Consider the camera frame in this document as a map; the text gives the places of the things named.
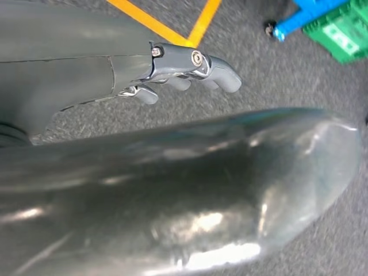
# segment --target black wheel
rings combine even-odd
[[[274,20],[270,20],[265,22],[264,31],[268,37],[274,37],[274,29],[276,27],[277,22]]]

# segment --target gray carpet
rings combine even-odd
[[[121,14],[104,0],[44,2]],[[132,2],[183,36],[205,3]],[[283,18],[294,9],[285,0],[223,0],[200,49],[232,64],[244,81],[238,93],[210,92],[196,85],[186,92],[161,89],[160,101],[154,106],[120,98],[78,106],[55,115],[45,133],[34,141],[54,143],[280,106],[336,110],[361,129],[364,151],[356,180],[324,216],[284,250],[215,275],[368,275],[368,133],[364,124],[368,62],[341,66],[301,31],[284,43],[273,43],[264,35],[264,20]]]

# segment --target shiny metal surface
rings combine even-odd
[[[1,275],[195,273],[280,249],[357,172],[356,128],[281,109],[0,151]]]
[[[190,87],[192,80],[196,80],[211,90],[221,88],[228,93],[236,92],[242,84],[241,77],[225,60],[189,47],[167,43],[152,46],[152,73],[136,83],[167,83],[184,91]]]
[[[153,105],[158,101],[158,95],[146,85],[134,85],[124,89],[118,96],[124,98],[136,97],[146,105]]]

